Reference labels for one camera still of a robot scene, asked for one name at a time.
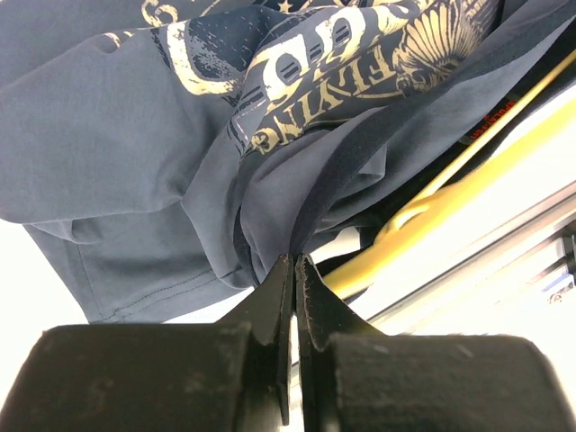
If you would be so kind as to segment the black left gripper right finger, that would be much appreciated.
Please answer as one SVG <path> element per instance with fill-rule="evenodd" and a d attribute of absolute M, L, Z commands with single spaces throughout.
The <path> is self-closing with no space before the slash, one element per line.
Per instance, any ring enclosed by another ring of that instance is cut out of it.
<path fill-rule="evenodd" d="M 308 431 L 572 431 L 550 362 L 531 341 L 389 336 L 294 268 L 303 423 Z"/>

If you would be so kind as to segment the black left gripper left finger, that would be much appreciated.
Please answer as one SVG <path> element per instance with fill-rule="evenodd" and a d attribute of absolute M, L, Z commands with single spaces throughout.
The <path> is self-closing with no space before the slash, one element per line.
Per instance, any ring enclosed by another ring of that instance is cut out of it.
<path fill-rule="evenodd" d="M 1 411 L 4 431 L 276 431 L 290 415 L 293 260 L 212 324 L 46 331 Z"/>

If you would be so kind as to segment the yellow hanger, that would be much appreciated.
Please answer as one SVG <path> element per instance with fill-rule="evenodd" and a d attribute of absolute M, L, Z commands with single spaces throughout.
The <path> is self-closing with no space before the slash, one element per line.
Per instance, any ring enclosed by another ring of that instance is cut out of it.
<path fill-rule="evenodd" d="M 520 192 L 520 187 L 550 191 L 563 174 L 558 168 L 549 175 L 542 174 L 546 163 L 560 150 L 566 150 L 569 156 L 575 154 L 571 145 L 563 143 L 575 122 L 572 96 L 565 96 L 547 118 L 461 181 L 450 186 L 444 183 L 501 131 L 506 121 L 518 115 L 574 63 L 575 55 L 570 53 L 402 208 L 378 234 L 372 247 L 327 274 L 325 285 L 340 298 L 346 298 L 378 282 L 405 284 L 472 243 L 484 230 L 500 225 L 516 208 L 526 204 L 528 196 Z"/>

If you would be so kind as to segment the blue printed tank top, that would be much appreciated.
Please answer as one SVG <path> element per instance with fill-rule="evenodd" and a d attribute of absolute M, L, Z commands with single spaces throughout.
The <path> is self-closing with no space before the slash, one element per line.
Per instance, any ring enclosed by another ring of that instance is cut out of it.
<path fill-rule="evenodd" d="M 257 285 L 430 166 L 572 1 L 4 1 L 1 217 L 91 323 Z"/>

